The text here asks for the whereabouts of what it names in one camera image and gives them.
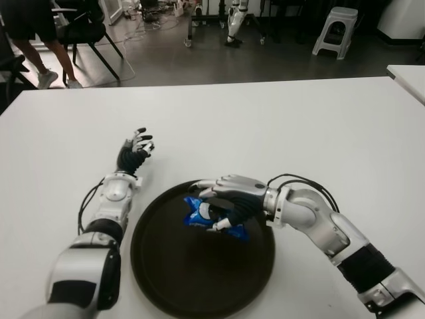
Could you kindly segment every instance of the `snack package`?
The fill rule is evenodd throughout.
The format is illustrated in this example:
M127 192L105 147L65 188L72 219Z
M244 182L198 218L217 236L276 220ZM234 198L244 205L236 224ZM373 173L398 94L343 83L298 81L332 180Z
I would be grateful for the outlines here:
M197 197L185 197L185 202L189 205L191 212L185 217L184 223L189 226L202 227L206 230L212 229L215 223L225 219L232 211L231 209L225 209L210 203L205 203L202 199ZM243 241L249 239L243 224L223 229L221 232Z

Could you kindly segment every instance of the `robot forearm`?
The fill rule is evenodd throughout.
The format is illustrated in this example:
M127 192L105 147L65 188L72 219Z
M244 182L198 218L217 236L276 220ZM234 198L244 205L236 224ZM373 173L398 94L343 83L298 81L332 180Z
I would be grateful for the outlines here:
M418 300L425 303L420 287L401 269L393 267L344 215L330 209L315 191L268 189L264 208L269 212L270 226L282 228L287 223L305 233L353 285L370 312L385 318L396 306Z

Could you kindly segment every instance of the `black shorts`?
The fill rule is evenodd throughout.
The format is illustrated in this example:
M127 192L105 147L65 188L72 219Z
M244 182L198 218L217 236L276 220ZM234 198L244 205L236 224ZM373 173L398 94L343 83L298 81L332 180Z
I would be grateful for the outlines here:
M57 39L50 0L0 0L0 13L13 40L29 40L35 33L42 42Z

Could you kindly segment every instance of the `person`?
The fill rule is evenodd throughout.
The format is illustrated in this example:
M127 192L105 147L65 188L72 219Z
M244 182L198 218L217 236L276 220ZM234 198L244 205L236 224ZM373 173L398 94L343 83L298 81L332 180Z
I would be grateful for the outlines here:
M68 75L68 88L82 88L77 81L67 51L60 45L50 0L0 0L0 13L13 44L35 65L39 72L39 89L47 89L58 74L46 68L40 54L29 42L36 33L52 51Z

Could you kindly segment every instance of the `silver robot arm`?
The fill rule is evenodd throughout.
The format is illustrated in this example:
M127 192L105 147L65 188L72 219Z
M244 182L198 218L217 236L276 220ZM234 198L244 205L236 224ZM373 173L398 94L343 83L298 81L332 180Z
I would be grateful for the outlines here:
M199 181L191 188L203 189L199 195L203 199L219 197L234 203L234 212L216 223L215 230L265 211L269 226L288 224L306 234L377 318L425 318L424 291L400 268L393 267L348 218L329 208L318 192L286 186L274 189L237 175Z
M120 244L128 223L134 195L141 188L136 169L154 149L145 129L126 140L117 170L100 184L100 206L87 228L58 257L48 280L47 304L22 319L89 319L110 309L120 292Z

